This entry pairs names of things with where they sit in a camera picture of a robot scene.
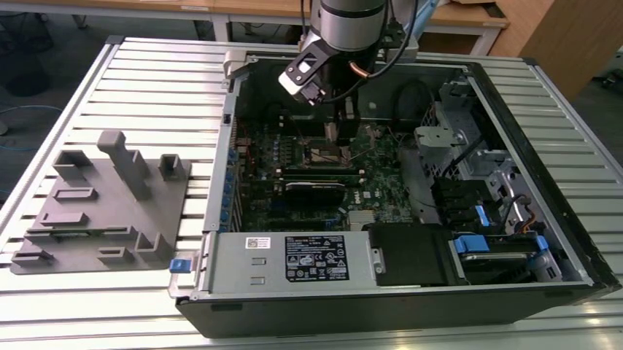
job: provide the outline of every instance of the wooden cabinet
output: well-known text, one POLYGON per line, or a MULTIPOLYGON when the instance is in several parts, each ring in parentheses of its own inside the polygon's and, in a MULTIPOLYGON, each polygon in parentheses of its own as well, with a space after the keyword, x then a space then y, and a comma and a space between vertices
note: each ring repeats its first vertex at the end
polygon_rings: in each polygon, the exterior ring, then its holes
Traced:
POLYGON ((489 55, 529 57, 572 100, 623 45, 623 0, 496 0, 510 24, 489 55))

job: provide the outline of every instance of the power supply label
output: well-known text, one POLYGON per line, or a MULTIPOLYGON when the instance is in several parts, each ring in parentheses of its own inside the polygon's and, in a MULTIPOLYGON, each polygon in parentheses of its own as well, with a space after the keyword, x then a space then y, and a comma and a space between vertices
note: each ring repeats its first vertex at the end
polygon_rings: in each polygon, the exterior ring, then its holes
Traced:
POLYGON ((285 237, 285 278, 289 282, 346 281, 344 236, 285 237))

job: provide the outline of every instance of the blue tab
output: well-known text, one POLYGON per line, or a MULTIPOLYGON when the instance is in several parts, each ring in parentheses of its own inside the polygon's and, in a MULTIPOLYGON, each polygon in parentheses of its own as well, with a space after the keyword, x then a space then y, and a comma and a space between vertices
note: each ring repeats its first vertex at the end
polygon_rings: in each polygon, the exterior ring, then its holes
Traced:
POLYGON ((488 244, 482 235, 464 235, 454 239, 454 248, 458 254, 488 252, 488 244))
POLYGON ((192 260, 186 259, 173 259, 168 266, 168 271, 170 273, 190 273, 192 260))
POLYGON ((540 251, 546 250, 549 248, 545 237, 542 236, 536 236, 536 244, 538 245, 540 251))
POLYGON ((484 213, 484 208, 482 206, 476 206, 476 213, 477 216, 480 217, 480 223, 482 226, 490 226, 490 223, 488 222, 486 214, 484 213))

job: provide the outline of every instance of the aluminum slotted table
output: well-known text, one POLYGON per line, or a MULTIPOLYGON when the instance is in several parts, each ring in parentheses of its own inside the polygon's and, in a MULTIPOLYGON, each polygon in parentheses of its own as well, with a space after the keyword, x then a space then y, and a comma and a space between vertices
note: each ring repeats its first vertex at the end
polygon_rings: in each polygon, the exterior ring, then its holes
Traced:
MULTIPOLYGON (((216 135, 226 90, 226 50, 293 52, 277 45, 124 38, 102 48, 0 213, 0 347, 146 349, 615 349, 623 343, 623 292, 549 309, 510 325, 293 338, 205 339, 168 296, 168 271, 16 276, 12 253, 54 182, 61 149, 97 156, 104 128, 122 130, 144 158, 192 161, 178 251, 200 248, 216 135)), ((518 58, 420 54, 476 61, 509 106, 603 256, 623 274, 623 171, 537 66, 518 58)), ((181 286, 192 284, 184 275, 181 286)))

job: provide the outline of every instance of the white table frame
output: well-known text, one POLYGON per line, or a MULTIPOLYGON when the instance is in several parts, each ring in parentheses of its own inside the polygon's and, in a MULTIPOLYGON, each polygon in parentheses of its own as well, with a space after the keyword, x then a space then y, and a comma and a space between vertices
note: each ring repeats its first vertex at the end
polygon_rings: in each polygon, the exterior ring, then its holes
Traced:
MULTIPOLYGON (((21 11, 40 13, 58 13, 65 15, 92 15, 129 18, 162 18, 172 20, 206 20, 214 25, 217 42, 230 42, 230 23, 268 23, 268 24, 300 24, 298 17, 278 17, 264 15, 237 15, 210 13, 208 8, 197 8, 196 11, 154 11, 145 9, 114 9, 108 7, 82 7, 73 5, 24 4, 17 1, 0 2, 0 11, 21 11)), ((470 55, 485 56, 494 43, 501 27, 466 27, 466 26, 426 26, 426 33, 462 34, 477 36, 470 55)))

